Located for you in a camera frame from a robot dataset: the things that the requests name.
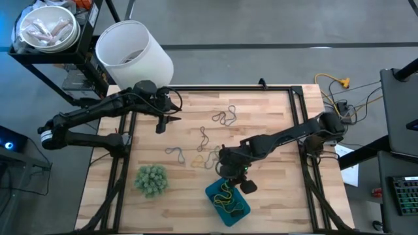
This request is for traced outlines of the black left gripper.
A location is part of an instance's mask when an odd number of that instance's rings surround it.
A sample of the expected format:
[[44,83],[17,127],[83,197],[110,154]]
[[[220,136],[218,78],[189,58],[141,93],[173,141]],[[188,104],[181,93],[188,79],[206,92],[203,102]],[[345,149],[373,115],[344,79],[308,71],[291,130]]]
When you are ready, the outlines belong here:
[[166,125],[173,121],[179,121],[181,118],[179,117],[173,117],[168,114],[165,114],[165,112],[168,112],[170,110],[172,111],[181,111],[182,108],[179,106],[176,106],[173,102],[171,102],[171,99],[169,97],[169,90],[166,87],[162,87],[161,89],[157,90],[157,93],[155,94],[155,107],[162,112],[162,114],[158,115],[158,123],[156,126],[156,133],[164,133],[166,131]]

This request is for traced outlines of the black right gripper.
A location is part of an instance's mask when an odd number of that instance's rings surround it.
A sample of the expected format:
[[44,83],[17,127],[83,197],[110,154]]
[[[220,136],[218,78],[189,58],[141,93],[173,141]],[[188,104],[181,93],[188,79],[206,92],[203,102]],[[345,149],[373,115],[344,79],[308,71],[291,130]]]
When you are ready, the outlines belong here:
[[238,185],[240,190],[247,195],[257,190],[257,185],[247,179],[248,168],[257,160],[258,158],[251,155],[248,146],[227,148],[222,145],[218,161],[221,166],[216,166],[216,171],[221,178],[227,180],[228,187]]

